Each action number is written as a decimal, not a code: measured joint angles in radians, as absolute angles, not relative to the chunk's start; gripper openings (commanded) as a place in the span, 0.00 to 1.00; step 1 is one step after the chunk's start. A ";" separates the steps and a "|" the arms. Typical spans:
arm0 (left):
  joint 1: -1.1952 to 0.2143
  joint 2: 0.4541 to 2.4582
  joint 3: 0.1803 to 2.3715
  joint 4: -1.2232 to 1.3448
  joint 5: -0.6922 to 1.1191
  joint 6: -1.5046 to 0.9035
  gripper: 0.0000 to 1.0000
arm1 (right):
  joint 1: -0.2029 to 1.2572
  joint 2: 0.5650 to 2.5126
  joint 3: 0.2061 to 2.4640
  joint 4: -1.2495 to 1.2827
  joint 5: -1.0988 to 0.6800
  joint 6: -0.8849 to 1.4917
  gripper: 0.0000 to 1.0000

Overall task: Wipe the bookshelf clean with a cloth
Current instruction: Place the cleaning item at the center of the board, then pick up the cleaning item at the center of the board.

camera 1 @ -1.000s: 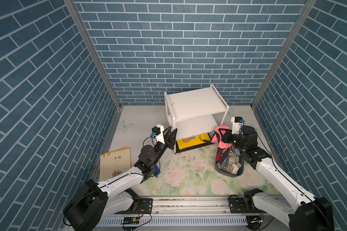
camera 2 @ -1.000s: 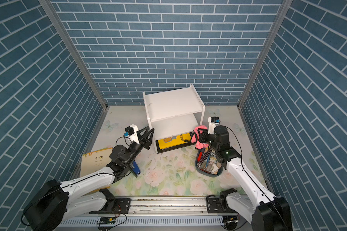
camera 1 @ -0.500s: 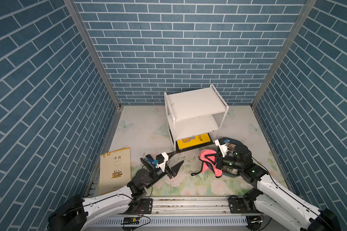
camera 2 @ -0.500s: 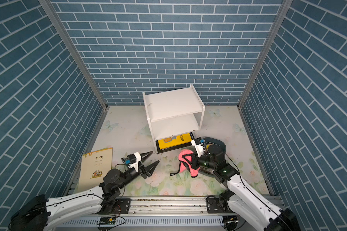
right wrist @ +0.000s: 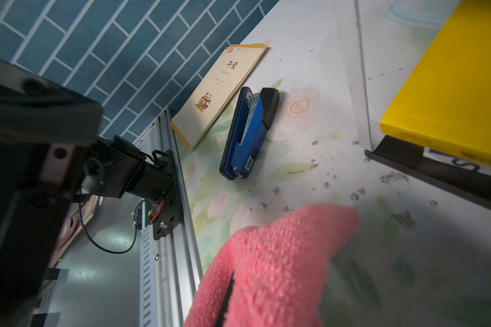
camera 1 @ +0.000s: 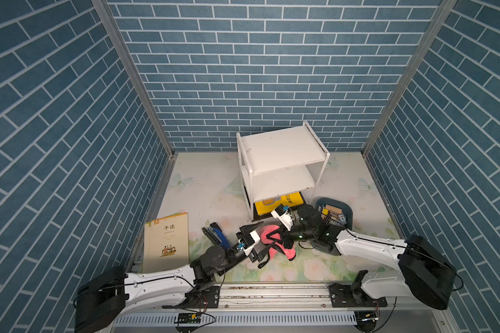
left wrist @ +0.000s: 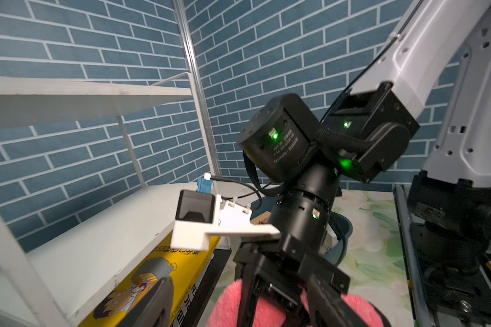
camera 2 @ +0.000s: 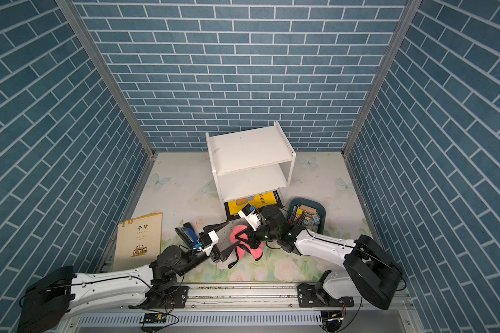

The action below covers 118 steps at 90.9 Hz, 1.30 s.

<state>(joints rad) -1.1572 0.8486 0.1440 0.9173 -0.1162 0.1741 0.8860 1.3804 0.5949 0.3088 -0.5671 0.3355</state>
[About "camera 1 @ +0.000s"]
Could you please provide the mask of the pink and grey cloth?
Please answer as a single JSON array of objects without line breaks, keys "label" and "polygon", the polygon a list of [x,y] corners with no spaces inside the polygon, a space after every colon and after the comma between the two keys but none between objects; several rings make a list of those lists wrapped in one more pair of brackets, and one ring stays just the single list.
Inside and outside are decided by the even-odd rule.
[{"label": "pink and grey cloth", "polygon": [[259,269],[262,269],[277,253],[284,254],[289,261],[296,258],[294,248],[285,248],[283,246],[283,236],[288,236],[288,234],[283,234],[283,230],[284,227],[277,225],[265,226],[261,230],[261,242],[265,245],[265,248],[259,251],[258,258],[264,258],[265,251],[267,251],[267,257],[258,265]]}]

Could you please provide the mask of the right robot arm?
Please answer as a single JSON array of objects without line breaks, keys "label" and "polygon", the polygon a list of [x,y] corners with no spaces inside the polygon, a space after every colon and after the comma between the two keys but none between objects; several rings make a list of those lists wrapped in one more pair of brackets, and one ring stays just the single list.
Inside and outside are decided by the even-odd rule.
[{"label": "right robot arm", "polygon": [[425,238],[383,239],[355,233],[348,228],[344,213],[324,212],[310,205],[298,208],[294,220],[290,208],[279,205],[272,216],[281,222],[281,243],[290,248],[295,241],[310,241],[318,251],[331,255],[357,257],[389,267],[383,273],[358,272],[351,284],[354,297],[371,299],[415,297],[438,310],[447,309],[456,268]]}]

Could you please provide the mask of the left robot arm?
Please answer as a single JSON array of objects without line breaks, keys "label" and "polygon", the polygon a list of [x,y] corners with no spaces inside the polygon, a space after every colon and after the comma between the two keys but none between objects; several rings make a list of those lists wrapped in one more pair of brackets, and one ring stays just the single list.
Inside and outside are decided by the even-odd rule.
[{"label": "left robot arm", "polygon": [[218,306],[217,276],[250,259],[263,261],[277,243],[264,244],[259,225],[241,227],[238,242],[230,244],[218,224],[203,229],[212,246],[198,259],[177,269],[155,273],[128,273],[116,266],[79,287],[74,300],[75,332],[97,332],[115,319],[141,309],[205,308]]}]

